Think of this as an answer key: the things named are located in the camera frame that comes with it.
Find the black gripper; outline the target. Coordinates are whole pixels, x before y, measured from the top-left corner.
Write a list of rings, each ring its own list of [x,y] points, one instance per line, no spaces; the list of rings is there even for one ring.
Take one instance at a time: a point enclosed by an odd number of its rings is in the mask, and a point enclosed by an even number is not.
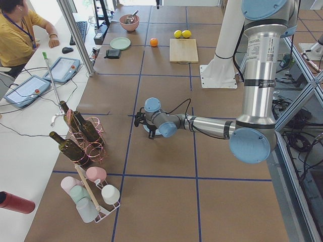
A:
[[[139,111],[135,115],[134,119],[134,126],[138,127],[140,124],[143,126],[147,127],[149,129],[149,138],[154,138],[155,137],[155,128],[154,125],[151,125],[147,122],[146,117],[145,117],[145,111],[143,111],[143,107],[139,109]]]

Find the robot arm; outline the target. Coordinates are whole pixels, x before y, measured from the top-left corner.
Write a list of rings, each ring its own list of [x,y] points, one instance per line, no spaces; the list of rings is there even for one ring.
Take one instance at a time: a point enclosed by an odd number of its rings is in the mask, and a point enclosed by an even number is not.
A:
[[[234,55],[241,36],[248,39],[242,113],[225,121],[186,113],[165,112],[151,97],[137,112],[134,125],[144,125],[168,138],[179,129],[229,141],[231,152],[246,163],[259,163],[274,150],[277,139],[272,101],[279,43],[297,27],[300,1],[228,1],[214,58],[200,71],[203,87],[227,88],[235,83]]]

